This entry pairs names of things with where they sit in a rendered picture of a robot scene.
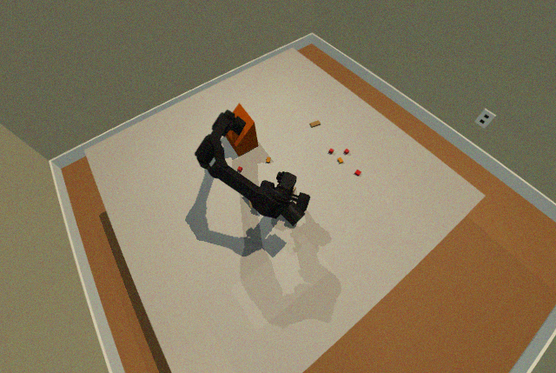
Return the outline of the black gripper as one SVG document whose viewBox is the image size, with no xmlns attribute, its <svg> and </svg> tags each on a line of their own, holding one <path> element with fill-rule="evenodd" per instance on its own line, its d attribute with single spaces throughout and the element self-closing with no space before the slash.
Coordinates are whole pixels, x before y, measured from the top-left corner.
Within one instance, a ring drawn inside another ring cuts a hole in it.
<svg viewBox="0 0 556 373">
<path fill-rule="evenodd" d="M 274 190 L 277 190 L 277 189 L 284 190 L 284 191 L 287 193 L 288 200 L 295 201 L 295 202 L 296 202 L 296 205 L 297 205 L 303 212 L 307 210 L 308 203 L 309 203 L 309 200 L 310 200 L 310 195 L 307 195 L 307 194 L 301 193 L 301 192 L 300 192 L 299 196 L 297 196 L 297 195 L 295 195 L 295 194 L 290 194 L 288 190 L 285 190 L 284 188 L 275 187 L 275 184 L 274 184 L 274 183 L 271 183 L 271 182 L 269 182 L 269 181 L 267 181 L 267 180 L 263 180 L 263 181 L 261 182 L 261 186 L 260 186 L 260 187 L 268 187 L 269 185 L 270 185 Z M 293 196 L 293 197 L 292 197 L 292 196 Z M 295 196 L 296 196 L 298 199 L 295 198 Z"/>
</svg>

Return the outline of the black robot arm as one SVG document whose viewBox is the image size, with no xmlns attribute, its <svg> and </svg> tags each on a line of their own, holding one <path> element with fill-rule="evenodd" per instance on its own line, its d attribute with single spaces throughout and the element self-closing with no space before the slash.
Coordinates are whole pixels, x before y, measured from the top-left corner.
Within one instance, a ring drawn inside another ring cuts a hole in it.
<svg viewBox="0 0 556 373">
<path fill-rule="evenodd" d="M 284 190 L 274 190 L 268 187 L 259 187 L 246 177 L 228 166 L 225 161 L 224 148 L 221 137 L 225 137 L 229 130 L 238 136 L 241 134 L 246 122 L 230 110 L 221 112 L 212 125 L 212 132 L 206 135 L 195 152 L 199 164 L 206 169 L 213 178 L 218 178 L 233 190 L 246 197 L 262 216 L 277 218 L 282 215 L 292 226 L 295 226 L 305 213 L 293 202 L 288 200 Z M 209 163 L 215 157 L 215 162 L 210 167 Z M 296 183 L 296 176 L 289 172 L 278 172 L 276 180 L 278 188 L 288 190 L 290 194 Z"/>
</svg>

